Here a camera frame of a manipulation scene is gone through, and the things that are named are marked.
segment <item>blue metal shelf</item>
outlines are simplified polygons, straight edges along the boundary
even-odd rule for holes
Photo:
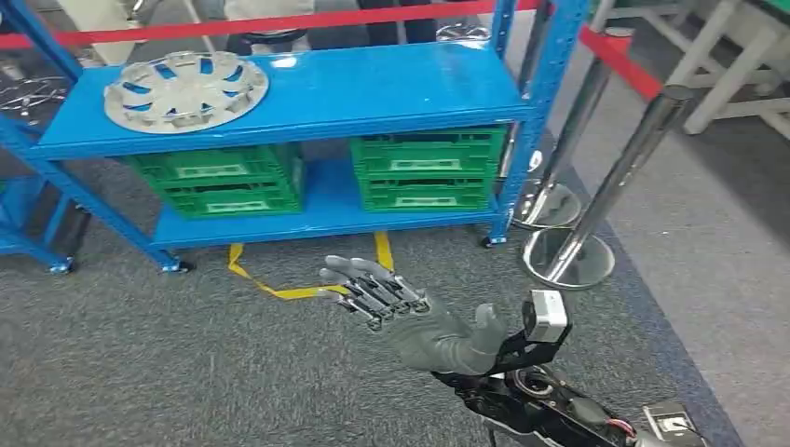
[[[502,243],[587,13],[587,0],[553,1],[531,79],[517,85],[503,60],[516,3],[497,0],[492,39],[487,43],[436,42],[251,57],[266,71],[271,86],[248,114],[213,129],[150,135],[123,129],[104,115],[103,89],[120,68],[80,71],[22,0],[0,1],[4,16],[75,81],[38,143],[4,119],[0,119],[0,141],[166,272],[180,271],[181,264],[165,249],[240,241],[490,223],[489,241]],[[492,201],[489,210],[479,212],[364,212],[349,166],[326,162],[309,167],[308,176],[313,178],[308,179],[306,210],[301,214],[193,221],[165,208],[152,239],[60,162],[506,122],[519,124],[510,171],[496,205]]]
[[[304,210],[276,216],[185,219],[165,207],[159,215],[153,246],[180,249],[231,242],[282,240],[403,230],[428,226],[488,223],[498,216],[494,200],[488,210],[368,212],[350,160],[307,163]]]
[[[46,182],[36,176],[15,177],[3,182],[5,188],[0,192],[0,224],[20,231],[27,223]],[[19,244],[0,237],[0,253],[17,253],[19,250]]]
[[[41,242],[25,234],[25,226],[39,196],[44,191],[45,180],[37,176],[16,177],[4,180],[5,188],[0,192],[0,254],[28,254],[49,267],[53,273],[67,273],[72,259],[60,256],[49,246],[65,214],[69,199],[61,196],[57,207],[49,217]]]
[[[67,159],[188,151],[266,142],[492,124],[528,106],[482,43],[343,48],[251,58],[269,76],[266,97],[213,129],[151,135],[104,114],[102,92],[119,67],[86,69],[28,157]]]

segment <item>robot finger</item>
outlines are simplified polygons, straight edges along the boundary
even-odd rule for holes
[[[381,330],[381,318],[375,315],[367,305],[354,300],[352,297],[337,291],[327,291],[325,289],[319,289],[316,296],[333,304],[340,305],[352,314],[359,315],[371,331],[377,332]]]
[[[378,263],[362,258],[351,259],[351,266],[357,270],[366,272],[372,281],[387,290],[398,300],[405,301],[415,311],[425,312],[428,310],[428,305],[425,303],[425,300],[422,299],[422,295],[419,291],[406,282],[402,276],[395,275]]]
[[[353,278],[349,278],[343,273],[328,268],[322,268],[319,271],[319,275],[324,281],[339,284],[348,289],[348,291],[354,295],[353,298],[357,302],[367,305],[379,317],[383,319],[392,318],[392,310],[389,309],[389,304],[376,295],[369,293],[363,287],[360,287],[359,282],[355,281]]]
[[[409,306],[405,305],[397,294],[392,293],[390,289],[377,281],[369,272],[354,268],[350,260],[340,256],[327,256],[326,264],[331,270],[342,273],[351,281],[356,282],[361,289],[382,304],[392,307],[392,310],[395,312],[405,313],[409,311]]]

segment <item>silver stanchion base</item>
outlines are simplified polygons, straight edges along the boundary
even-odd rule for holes
[[[581,214],[581,201],[567,186],[558,183],[549,194],[548,200],[540,212],[538,219],[532,223],[527,222],[529,211],[532,209],[535,194],[539,188],[530,184],[521,196],[513,214],[513,224],[527,230],[554,228],[555,226],[568,225]]]
[[[615,267],[612,249],[600,238],[590,236],[576,260],[558,280],[546,277],[549,264],[570,236],[571,228],[548,228],[533,233],[524,246],[524,264],[535,279],[548,286],[579,291],[588,289],[611,275]]]

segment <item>chrome pole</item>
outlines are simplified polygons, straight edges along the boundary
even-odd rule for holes
[[[521,61],[521,71],[518,77],[518,86],[522,95],[529,92],[529,80],[538,63],[538,54],[543,43],[543,36],[546,33],[546,26],[552,15],[551,2],[540,0],[538,7],[535,8],[535,17],[532,20],[532,29],[529,30],[529,40],[526,42],[524,59]]]
[[[592,287],[611,274],[614,254],[593,231],[655,152],[691,97],[688,88],[664,87],[647,107],[620,158],[577,224],[572,229],[547,228],[531,235],[523,259],[533,276],[553,287],[579,290]]]
[[[594,33],[600,33],[606,28],[606,22],[609,20],[609,13],[615,7],[615,0],[601,0],[595,14],[590,20],[590,30]]]
[[[538,191],[522,196],[516,208],[513,224],[538,230],[570,224],[581,212],[579,199],[563,185],[557,183],[560,174],[570,165],[579,146],[584,130],[593,117],[595,108],[604,94],[611,76],[611,69],[598,58],[592,60],[581,90],[571,106],[552,156],[538,182]]]

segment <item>black pants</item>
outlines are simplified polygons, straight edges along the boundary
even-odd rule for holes
[[[280,33],[277,35],[244,33],[244,34],[231,34],[227,37],[227,44],[225,44],[225,51],[236,53],[239,56],[252,55],[252,45],[266,44],[275,47],[275,52],[291,51],[290,45],[283,49],[277,49],[277,45],[290,44],[294,40],[300,39],[307,34],[307,30],[293,30],[287,33]]]
[[[357,0],[360,9],[394,7],[396,3],[402,7],[413,7],[430,5],[430,0]],[[398,44],[398,25],[395,22],[370,23],[367,27],[371,45]],[[406,40],[410,44],[436,40],[436,20],[434,19],[407,20],[404,27],[406,28]]]

